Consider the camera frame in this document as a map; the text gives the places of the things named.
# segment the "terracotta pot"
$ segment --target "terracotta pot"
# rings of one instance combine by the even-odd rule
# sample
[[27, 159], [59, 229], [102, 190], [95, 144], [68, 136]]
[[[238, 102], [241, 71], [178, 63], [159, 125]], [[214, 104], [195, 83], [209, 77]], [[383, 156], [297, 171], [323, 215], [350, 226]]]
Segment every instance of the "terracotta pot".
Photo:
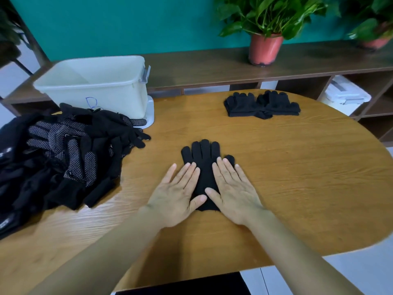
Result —
[[392, 39], [392, 37], [378, 38], [378, 39], [371, 40], [371, 41], [361, 41], [360, 44], [362, 47], [364, 47], [366, 49], [377, 50], [377, 49], [380, 49], [383, 46], [385, 46], [389, 42], [390, 39]]
[[272, 64], [283, 41], [284, 38], [279, 34], [272, 34], [269, 38], [258, 34], [252, 35], [248, 60], [258, 66]]

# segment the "plastic bin handle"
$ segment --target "plastic bin handle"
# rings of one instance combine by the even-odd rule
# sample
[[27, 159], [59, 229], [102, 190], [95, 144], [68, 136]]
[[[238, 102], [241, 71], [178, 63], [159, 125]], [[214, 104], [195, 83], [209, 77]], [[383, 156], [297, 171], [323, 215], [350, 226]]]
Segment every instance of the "plastic bin handle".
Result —
[[149, 75], [150, 75], [150, 69], [151, 69], [151, 66], [149, 65], [149, 67], [147, 69], [143, 70], [143, 74], [141, 76], [141, 83], [142, 84], [147, 84], [147, 81], [148, 81]]

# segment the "potted plant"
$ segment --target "potted plant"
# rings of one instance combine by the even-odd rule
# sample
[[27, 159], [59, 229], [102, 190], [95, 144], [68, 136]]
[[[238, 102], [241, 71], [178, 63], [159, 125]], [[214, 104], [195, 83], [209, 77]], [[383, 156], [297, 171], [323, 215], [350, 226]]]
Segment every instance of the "potted plant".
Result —
[[340, 5], [342, 16], [358, 19], [358, 25], [349, 34], [361, 46], [376, 50], [393, 37], [393, 0], [345, 0]]
[[248, 59], [266, 66], [276, 59], [284, 39], [292, 39], [311, 14], [325, 15], [327, 0], [215, 0], [217, 15], [226, 22], [219, 36], [239, 31], [251, 35]]

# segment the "green wall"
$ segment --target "green wall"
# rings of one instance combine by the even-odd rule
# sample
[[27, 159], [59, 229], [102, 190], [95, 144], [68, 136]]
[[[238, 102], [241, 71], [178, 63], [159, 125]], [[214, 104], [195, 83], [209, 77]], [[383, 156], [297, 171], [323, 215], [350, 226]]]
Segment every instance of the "green wall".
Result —
[[[218, 37], [212, 0], [11, 0], [51, 60], [247, 46], [248, 34]], [[285, 43], [339, 40], [335, 16], [313, 16]]]

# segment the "white plastic bin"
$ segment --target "white plastic bin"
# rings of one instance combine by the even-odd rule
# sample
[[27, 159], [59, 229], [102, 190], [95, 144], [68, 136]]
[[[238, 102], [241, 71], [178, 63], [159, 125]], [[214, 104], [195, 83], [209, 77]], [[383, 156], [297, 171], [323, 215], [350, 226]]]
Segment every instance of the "white plastic bin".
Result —
[[371, 95], [342, 75], [336, 75], [322, 96], [321, 102], [350, 116]]
[[141, 119], [146, 111], [149, 73], [150, 66], [145, 69], [141, 56], [71, 59], [55, 64], [33, 86], [57, 105], [102, 108]]

